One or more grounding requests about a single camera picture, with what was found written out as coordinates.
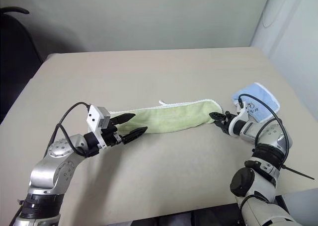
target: white wall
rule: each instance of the white wall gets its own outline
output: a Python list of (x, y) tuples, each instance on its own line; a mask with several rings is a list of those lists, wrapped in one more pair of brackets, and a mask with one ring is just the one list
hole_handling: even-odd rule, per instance
[[(318, 120), (318, 0), (269, 0), (252, 45), (264, 51)], [(301, 113), (295, 117), (301, 121)]]
[(51, 52), (249, 46), (266, 0), (0, 0)]

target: light green towel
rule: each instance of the light green towel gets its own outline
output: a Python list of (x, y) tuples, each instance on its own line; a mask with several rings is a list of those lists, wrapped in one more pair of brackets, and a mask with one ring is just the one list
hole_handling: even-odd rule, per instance
[(128, 122), (117, 125), (118, 132), (127, 134), (131, 130), (147, 126), (145, 133), (169, 133), (196, 127), (203, 123), (212, 123), (211, 112), (222, 113), (222, 108), (211, 99), (195, 102), (166, 104), (159, 101), (161, 106), (141, 108), (130, 111), (110, 112), (111, 117), (123, 113), (135, 113)]

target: table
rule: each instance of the table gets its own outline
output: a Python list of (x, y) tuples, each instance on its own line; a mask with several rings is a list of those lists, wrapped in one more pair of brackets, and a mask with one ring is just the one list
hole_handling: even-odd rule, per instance
[[(254, 47), (54, 54), (42, 65), (0, 126), (0, 212), (7, 225), (24, 199), (63, 113), (80, 100), (121, 111), (211, 98), (235, 112), (231, 95), (260, 82), (278, 99), (293, 139), (286, 165), (318, 178), (317, 121), (262, 52)], [(87, 132), (87, 112), (65, 120), (70, 135)], [(216, 126), (146, 134), (82, 162), (61, 208), (61, 225), (102, 225), (234, 203), (230, 182), (250, 145)], [(318, 187), (282, 170), (277, 194)]]

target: light blue towel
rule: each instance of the light blue towel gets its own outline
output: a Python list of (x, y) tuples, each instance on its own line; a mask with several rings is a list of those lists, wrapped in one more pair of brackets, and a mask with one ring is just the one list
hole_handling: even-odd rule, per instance
[[(274, 97), (274, 95), (259, 83), (253, 83), (249, 85), (248, 87), (233, 94), (232, 100), (236, 106), (239, 104), (238, 98), (239, 98), (239, 95), (242, 93), (253, 95), (254, 97), (263, 101), (275, 113), (277, 113), (278, 110), (280, 109), (279, 102)], [(265, 108), (262, 104), (260, 104), (256, 100), (247, 96), (242, 96), (242, 100), (245, 101), (248, 105), (249, 115), (252, 116), (257, 122), (261, 123), (272, 118), (273, 115), (267, 110), (267, 108)]]

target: black cable tie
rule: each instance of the black cable tie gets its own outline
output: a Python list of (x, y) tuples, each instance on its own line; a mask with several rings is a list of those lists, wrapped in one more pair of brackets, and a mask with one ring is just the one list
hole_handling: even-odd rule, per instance
[(285, 165), (282, 165), (282, 168), (283, 168), (283, 169), (286, 169), (286, 170), (289, 170), (289, 171), (291, 171), (291, 172), (293, 172), (293, 173), (296, 173), (296, 174), (298, 174), (298, 175), (307, 177), (307, 178), (309, 178), (309, 179), (311, 179), (311, 180), (314, 180), (314, 179), (315, 179), (315, 178), (312, 178), (311, 176), (302, 174), (302, 173), (300, 173), (299, 171), (293, 170), (292, 168), (289, 168), (289, 167), (287, 167), (287, 166), (285, 166)]

